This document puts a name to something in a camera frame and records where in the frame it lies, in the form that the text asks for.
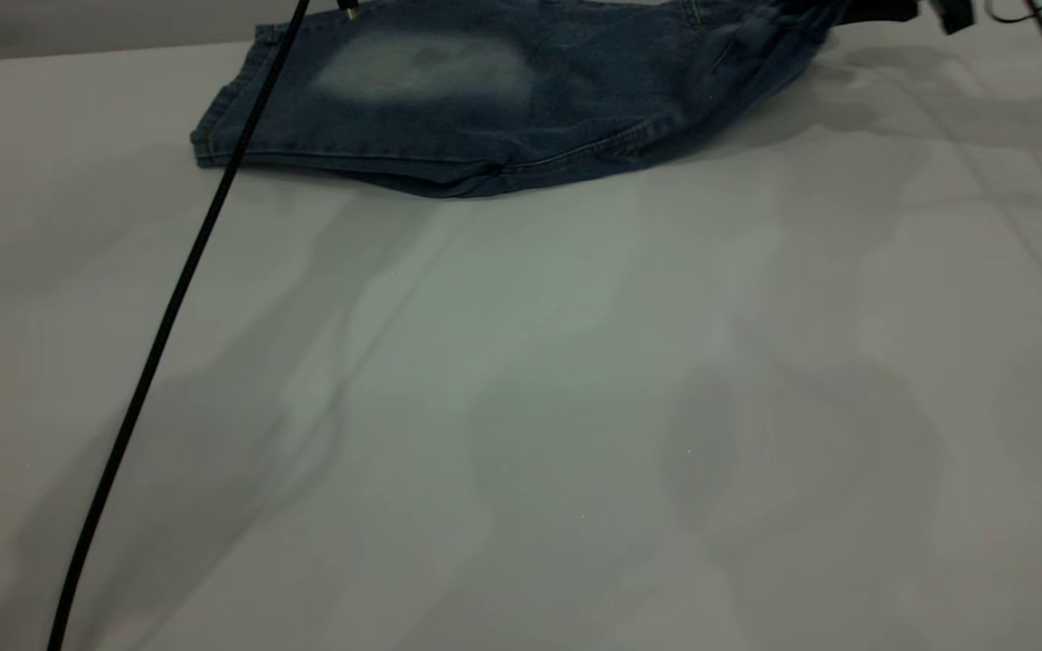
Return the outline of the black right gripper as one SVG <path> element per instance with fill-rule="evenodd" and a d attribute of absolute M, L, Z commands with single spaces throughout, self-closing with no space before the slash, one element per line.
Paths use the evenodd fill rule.
<path fill-rule="evenodd" d="M 946 34 L 956 34 L 976 24 L 976 8 L 972 0 L 929 0 Z M 855 0 L 848 1 L 839 24 L 905 24 L 921 12 L 921 1 Z"/>

